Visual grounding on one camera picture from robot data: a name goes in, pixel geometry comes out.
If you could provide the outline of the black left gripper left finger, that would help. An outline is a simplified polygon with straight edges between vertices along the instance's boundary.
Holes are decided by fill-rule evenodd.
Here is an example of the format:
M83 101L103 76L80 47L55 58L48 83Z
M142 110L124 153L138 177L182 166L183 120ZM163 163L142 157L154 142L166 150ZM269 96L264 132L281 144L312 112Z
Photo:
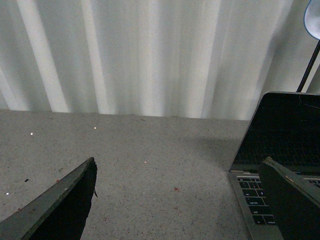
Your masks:
M88 158L0 223L2 240L79 240L95 196L97 164Z

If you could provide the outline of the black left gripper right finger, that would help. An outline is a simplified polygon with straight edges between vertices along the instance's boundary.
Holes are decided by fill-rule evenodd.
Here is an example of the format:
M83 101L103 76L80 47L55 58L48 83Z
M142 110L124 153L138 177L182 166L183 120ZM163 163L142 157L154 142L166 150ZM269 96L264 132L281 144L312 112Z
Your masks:
M267 157L259 177L271 213L285 240L320 238L320 188Z

